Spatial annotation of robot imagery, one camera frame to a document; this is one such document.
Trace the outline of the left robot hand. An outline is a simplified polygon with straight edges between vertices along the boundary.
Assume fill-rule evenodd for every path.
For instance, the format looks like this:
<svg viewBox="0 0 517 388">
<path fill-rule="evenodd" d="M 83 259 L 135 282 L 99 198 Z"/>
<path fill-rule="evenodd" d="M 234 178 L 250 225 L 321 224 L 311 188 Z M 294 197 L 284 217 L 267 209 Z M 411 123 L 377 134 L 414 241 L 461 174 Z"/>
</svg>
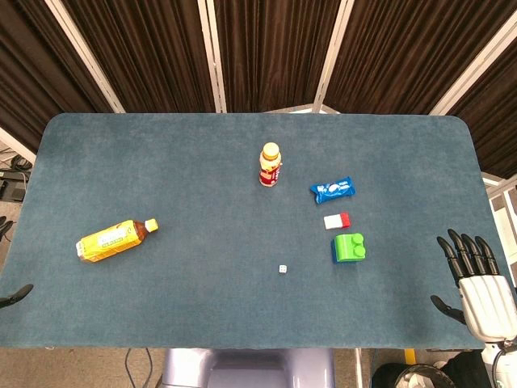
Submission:
<svg viewBox="0 0 517 388">
<path fill-rule="evenodd" d="M 1 216 L 1 239 L 7 238 L 6 233 L 14 225 L 13 221 L 8 221 L 6 216 Z M 15 293 L 2 297 L 0 300 L 0 308 L 6 308 L 12 306 L 17 302 L 23 300 L 34 288 L 33 284 L 24 285 L 21 289 Z"/>
</svg>

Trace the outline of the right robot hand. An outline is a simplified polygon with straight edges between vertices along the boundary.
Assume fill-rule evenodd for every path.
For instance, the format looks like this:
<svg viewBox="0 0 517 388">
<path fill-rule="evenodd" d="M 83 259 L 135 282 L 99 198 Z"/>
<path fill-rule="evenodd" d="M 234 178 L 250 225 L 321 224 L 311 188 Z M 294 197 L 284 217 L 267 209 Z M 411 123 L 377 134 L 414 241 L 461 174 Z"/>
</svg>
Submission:
<svg viewBox="0 0 517 388">
<path fill-rule="evenodd" d="M 450 241 L 437 237 L 460 295 L 461 308 L 432 295 L 442 314 L 464 324 L 474 338 L 486 344 L 516 341 L 516 304 L 511 287 L 500 272 L 490 245 L 480 236 L 470 237 L 449 229 Z"/>
</svg>

